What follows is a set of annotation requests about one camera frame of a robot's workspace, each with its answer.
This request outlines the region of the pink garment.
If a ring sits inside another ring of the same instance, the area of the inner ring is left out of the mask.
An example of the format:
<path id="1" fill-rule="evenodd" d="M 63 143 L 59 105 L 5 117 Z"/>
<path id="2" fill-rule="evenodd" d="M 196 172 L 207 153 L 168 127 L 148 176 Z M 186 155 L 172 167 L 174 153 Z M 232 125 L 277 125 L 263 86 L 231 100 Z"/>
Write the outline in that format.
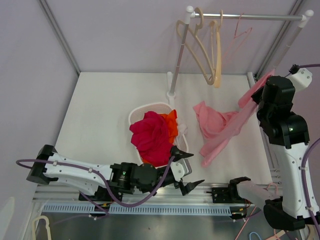
<path id="1" fill-rule="evenodd" d="M 275 69 L 264 74 L 239 100 L 239 111 L 219 112 L 204 101 L 193 107 L 200 131 L 204 137 L 204 145 L 199 153 L 203 157 L 201 166 L 208 167 L 228 145 L 229 141 L 239 135 L 242 127 L 256 112 L 258 104 L 252 95 L 263 87 L 268 77 L 275 75 Z"/>

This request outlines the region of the beige hanger of white shirt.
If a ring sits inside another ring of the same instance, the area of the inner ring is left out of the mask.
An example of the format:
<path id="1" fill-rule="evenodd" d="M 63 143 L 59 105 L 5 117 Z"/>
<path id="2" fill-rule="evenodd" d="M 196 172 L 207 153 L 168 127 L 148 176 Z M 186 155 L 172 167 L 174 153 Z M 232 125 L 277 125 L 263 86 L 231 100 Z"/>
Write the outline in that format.
<path id="1" fill-rule="evenodd" d="M 204 27 L 205 25 L 205 16 L 203 11 L 193 6 L 187 6 L 185 10 L 185 16 L 184 20 L 177 20 L 175 24 L 175 30 L 176 34 L 180 40 L 180 47 L 178 52 L 178 57 L 176 60 L 176 66 L 174 70 L 173 80 L 178 79 L 178 74 L 180 72 L 181 62 L 184 50 L 187 49 L 189 53 L 191 54 L 193 60 L 195 61 L 196 65 L 198 66 L 204 80 L 206 83 L 210 86 L 214 86 L 214 80 L 211 78 L 212 75 L 214 75 L 214 68 L 212 65 L 212 49 L 211 49 L 211 28 L 209 24 L 209 30 L 210 30 L 210 52 L 207 51 L 205 45 L 203 44 L 202 40 L 199 37 L 199 31 Z M 200 57 L 197 55 L 194 48 L 187 43 L 187 38 L 192 37 L 194 40 L 194 43 L 197 44 L 200 52 L 203 55 L 203 59 L 205 63 L 201 62 Z M 215 32 L 213 33 L 213 52 L 214 52 L 214 60 L 216 60 L 216 51 L 217 51 L 217 45 L 216 45 L 216 36 Z"/>

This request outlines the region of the beige hanger of orange shirt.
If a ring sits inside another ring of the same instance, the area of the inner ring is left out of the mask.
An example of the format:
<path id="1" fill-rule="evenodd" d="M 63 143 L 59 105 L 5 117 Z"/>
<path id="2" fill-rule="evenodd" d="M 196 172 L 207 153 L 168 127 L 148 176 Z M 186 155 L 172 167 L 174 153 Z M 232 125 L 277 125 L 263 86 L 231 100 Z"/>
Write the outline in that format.
<path id="1" fill-rule="evenodd" d="M 220 10 L 220 22 L 212 20 L 209 23 L 210 26 L 210 40 L 211 40 L 211 58 L 212 58 L 212 67 L 214 70 L 214 75 L 211 78 L 214 80 L 213 86 L 219 88 L 221 86 L 222 78 L 222 49 L 221 49 L 221 26 L 223 24 L 223 10 Z M 214 60 L 214 33 L 215 33 L 215 42 L 216 42 L 216 58 Z"/>

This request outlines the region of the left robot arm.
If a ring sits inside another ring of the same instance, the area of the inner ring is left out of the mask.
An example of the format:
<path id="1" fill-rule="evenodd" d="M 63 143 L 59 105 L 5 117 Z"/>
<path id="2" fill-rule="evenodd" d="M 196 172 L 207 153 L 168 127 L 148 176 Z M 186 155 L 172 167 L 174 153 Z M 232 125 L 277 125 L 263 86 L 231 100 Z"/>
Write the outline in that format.
<path id="1" fill-rule="evenodd" d="M 121 201 L 124 194 L 132 195 L 135 190 L 154 196 L 159 188 L 168 185 L 180 189 L 185 196 L 202 183 L 202 180 L 183 183 L 183 178 L 192 173 L 188 161 L 192 156 L 174 145 L 170 150 L 172 162 L 162 167 L 132 162 L 94 165 L 64 157 L 54 146 L 44 145 L 26 179 L 39 185 L 64 184 L 94 201 Z"/>

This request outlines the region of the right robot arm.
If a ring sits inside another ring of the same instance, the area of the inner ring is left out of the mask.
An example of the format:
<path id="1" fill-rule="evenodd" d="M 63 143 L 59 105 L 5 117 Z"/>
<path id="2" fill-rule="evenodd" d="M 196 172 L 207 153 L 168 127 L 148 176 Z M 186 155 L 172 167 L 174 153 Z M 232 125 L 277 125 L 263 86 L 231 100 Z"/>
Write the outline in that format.
<path id="1" fill-rule="evenodd" d="M 282 195 L 271 193 L 248 177 L 230 180 L 227 196 L 232 202 L 248 200 L 263 211 L 268 224 L 295 231 L 320 223 L 308 169 L 309 131 L 306 120 L 292 111 L 296 89 L 282 76 L 269 76 L 252 100 L 258 104 L 257 119 L 267 135 L 279 164 Z"/>

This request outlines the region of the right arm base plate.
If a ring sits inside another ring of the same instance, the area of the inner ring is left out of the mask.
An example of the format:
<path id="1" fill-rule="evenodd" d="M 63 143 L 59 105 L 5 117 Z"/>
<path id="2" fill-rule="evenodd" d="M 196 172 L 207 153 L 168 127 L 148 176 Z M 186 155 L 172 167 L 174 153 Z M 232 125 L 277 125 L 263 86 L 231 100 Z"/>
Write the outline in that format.
<path id="1" fill-rule="evenodd" d="M 249 208 L 251 207 L 251 202 L 244 199 L 236 193 L 233 187 L 212 187 L 210 191 L 207 191 L 212 197 L 212 202 L 214 204 L 225 204 L 232 205 L 238 204 L 240 206 L 230 206 L 230 219 L 237 221 L 240 219 L 247 219 L 249 217 Z"/>

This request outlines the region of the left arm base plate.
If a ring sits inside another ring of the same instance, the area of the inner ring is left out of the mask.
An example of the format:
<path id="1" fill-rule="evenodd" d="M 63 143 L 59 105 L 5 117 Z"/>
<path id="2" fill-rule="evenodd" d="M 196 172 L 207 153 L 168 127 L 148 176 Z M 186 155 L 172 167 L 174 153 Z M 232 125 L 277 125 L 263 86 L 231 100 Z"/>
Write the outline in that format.
<path id="1" fill-rule="evenodd" d="M 107 192 L 96 193 L 95 195 L 78 194 L 80 202 L 86 202 L 92 205 L 90 214 L 95 217 L 105 216 L 109 212 L 111 205 L 116 203 Z"/>

